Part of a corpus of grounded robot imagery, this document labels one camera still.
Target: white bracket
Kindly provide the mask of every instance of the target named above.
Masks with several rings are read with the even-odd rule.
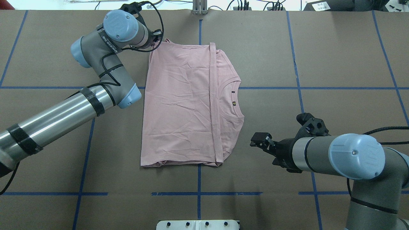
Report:
[[[207,0],[193,0],[193,14],[207,14]]]
[[[159,221],[156,230],[240,230],[235,220]]]

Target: black velcro strap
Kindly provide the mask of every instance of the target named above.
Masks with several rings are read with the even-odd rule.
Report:
[[[97,117],[105,113],[105,109],[102,103],[98,100],[95,94],[87,87],[80,89],[80,92],[87,98],[87,100],[91,103],[92,107],[94,108],[95,112],[97,113]]]
[[[391,213],[391,214],[398,214],[398,211],[396,209],[391,209],[391,208],[387,208],[387,207],[382,207],[379,205],[374,205],[372,203],[366,202],[366,201],[362,201],[362,200],[358,200],[356,198],[351,197],[351,201],[355,202],[357,204],[363,205],[363,206],[367,206],[379,211],[383,211],[383,212],[387,212],[387,213]]]
[[[403,222],[403,224],[405,225],[406,229],[409,230],[409,225],[408,225],[408,223],[407,223],[405,220],[401,219],[401,218],[399,218],[399,219]]]
[[[18,125],[14,124],[7,129],[14,141],[28,155],[40,152],[43,148],[39,146],[30,136]]]
[[[103,27],[97,29],[99,36],[105,42],[105,45],[108,46],[115,54],[118,53],[119,47],[111,40],[111,38],[106,34]]]
[[[116,66],[114,66],[112,68],[109,68],[106,71],[102,72],[98,77],[102,78],[104,75],[106,75],[106,74],[112,72],[113,70],[116,70],[116,69],[118,69],[119,67],[122,67],[122,66],[123,66],[123,64],[119,64],[119,65],[116,65]]]

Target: wire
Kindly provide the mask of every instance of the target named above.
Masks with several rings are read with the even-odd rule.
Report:
[[[270,3],[272,3],[272,4],[273,4],[273,6],[274,6],[274,2],[267,2],[267,4],[264,6],[263,10],[265,10],[265,9],[266,9],[266,7],[267,7],[267,5],[268,5],[268,4],[270,4]]]
[[[101,1],[98,2],[98,4],[95,6],[94,10],[97,9],[97,7],[99,6],[100,3],[101,3]]]
[[[364,133],[363,135],[371,135],[373,133],[378,133],[378,132],[382,132],[382,131],[386,131],[386,130],[398,130],[398,129],[409,129],[408,126],[386,126],[386,127],[382,127],[382,128],[378,128],[378,129],[374,129],[371,131],[368,131],[366,133]]]
[[[220,8],[220,7],[218,7],[218,6],[211,6],[211,7],[209,7],[209,9],[212,8],[212,7],[217,7],[217,8],[219,8],[219,9],[223,10],[222,8]]]
[[[152,5],[152,6],[153,6],[153,5],[157,5],[157,4],[161,3],[161,2],[163,2],[163,0],[157,1],[157,2],[155,2],[155,3],[153,3],[153,4],[151,4],[151,5]]]
[[[149,53],[149,52],[152,52],[153,50],[157,49],[160,46],[160,44],[162,43],[163,35],[165,33],[165,29],[163,27],[162,16],[160,15],[159,11],[157,10],[157,8],[156,8],[156,6],[154,4],[152,4],[151,2],[147,2],[147,3],[149,3],[155,9],[157,15],[159,16],[160,24],[162,26],[162,36],[160,37],[158,45],[156,47],[154,47],[153,49],[151,49],[151,50],[140,50],[140,49],[138,49],[136,47],[124,48],[122,50],[134,50],[134,51],[138,51],[138,52]]]
[[[371,135],[371,134],[386,131],[386,130],[407,130],[407,129],[409,129],[409,126],[386,126],[386,127],[382,127],[382,128],[378,128],[378,129],[368,131],[368,132],[364,133],[363,135]],[[409,144],[409,141],[379,142],[379,143],[382,144],[382,145],[385,145],[385,144]],[[346,179],[346,186],[348,187],[349,196],[351,196],[351,186],[349,184],[349,178]]]
[[[4,187],[4,189],[0,192],[0,196],[3,195],[6,192],[6,190],[9,188],[11,182],[14,179],[14,176],[16,175],[16,172],[17,172],[17,169],[18,169],[19,165],[20,165],[20,162],[18,162],[16,164],[16,169],[13,171],[13,174],[11,175],[11,177],[10,177],[9,181],[7,182],[6,186]]]
[[[346,186],[348,188],[349,196],[352,196],[351,185],[349,184],[349,178],[346,179]]]
[[[184,3],[193,3],[189,1],[179,1],[179,0],[165,0],[165,2],[184,2]]]
[[[234,0],[231,0],[231,2],[229,3],[229,5],[227,6],[226,10],[229,10],[230,5],[234,2]]]

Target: white sticker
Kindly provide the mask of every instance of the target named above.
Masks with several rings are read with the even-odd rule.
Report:
[[[331,9],[327,2],[315,3],[312,4],[312,7],[314,8],[315,11],[324,11]]]

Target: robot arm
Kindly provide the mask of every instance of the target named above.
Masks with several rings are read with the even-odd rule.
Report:
[[[409,230],[399,219],[401,189],[409,187],[409,157],[383,148],[368,135],[330,136],[324,122],[309,113],[295,138],[280,142],[269,133],[255,133],[252,147],[275,156],[274,165],[293,173],[312,171],[355,180],[346,230]]]
[[[83,67],[92,67],[101,81],[82,88],[63,102],[0,133],[0,177],[16,168],[22,159],[36,154],[105,110],[118,105],[126,108],[141,98],[117,53],[126,45],[144,49],[162,39],[162,31],[150,31],[139,11],[149,2],[124,4],[106,14],[103,24],[71,46]]]

